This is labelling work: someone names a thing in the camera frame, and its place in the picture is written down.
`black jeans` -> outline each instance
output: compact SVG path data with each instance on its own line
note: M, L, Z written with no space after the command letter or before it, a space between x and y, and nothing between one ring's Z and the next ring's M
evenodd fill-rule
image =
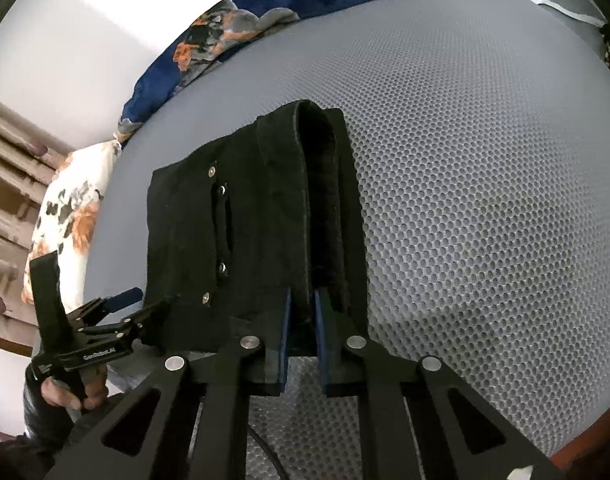
M284 105L154 172L148 191L145 304L168 298L143 341L217 351L249 335L291 290L290 354L314 354L311 295L367 332L363 222L342 112Z

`wooden furniture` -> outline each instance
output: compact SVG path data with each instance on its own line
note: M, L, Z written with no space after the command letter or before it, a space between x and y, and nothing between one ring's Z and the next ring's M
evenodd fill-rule
M0 348L26 355L36 315L20 299L23 273L45 190L64 161L49 140L0 106Z

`black gripper frame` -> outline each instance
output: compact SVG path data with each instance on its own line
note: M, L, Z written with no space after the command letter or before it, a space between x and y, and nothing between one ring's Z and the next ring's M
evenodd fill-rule
M46 480L98 480L97 464L104 480L244 480L249 397L285 389L290 313L286 290L251 323L252 337L192 362L170 354Z
M421 467L427 480L562 478L440 358L391 355L335 312L325 289L315 313L323 391L358 397L364 480L420 480Z

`mattress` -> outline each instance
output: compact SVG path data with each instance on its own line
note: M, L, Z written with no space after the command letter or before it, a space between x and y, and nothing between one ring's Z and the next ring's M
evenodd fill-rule
M529 0L376 0L199 78L117 161L86 299L146 285L153 170L301 98L347 119L371 338L440 356L546 454L591 425L610 406L610 72ZM355 399L321 395L315 358L250 422L294 479L361 477ZM247 475L277 478L252 441Z

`black cable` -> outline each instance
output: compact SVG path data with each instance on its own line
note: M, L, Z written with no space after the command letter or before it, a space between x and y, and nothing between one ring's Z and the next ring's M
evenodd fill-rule
M283 464L281 464L281 460L278 458L276 452L269 447L269 444L263 440L263 438L253 430L253 428L248 424L247 432L249 436L251 436L255 442L260 446L260 448L265 452L270 462L274 465L276 472L278 473L278 478L281 480L290 480L290 476L285 471Z

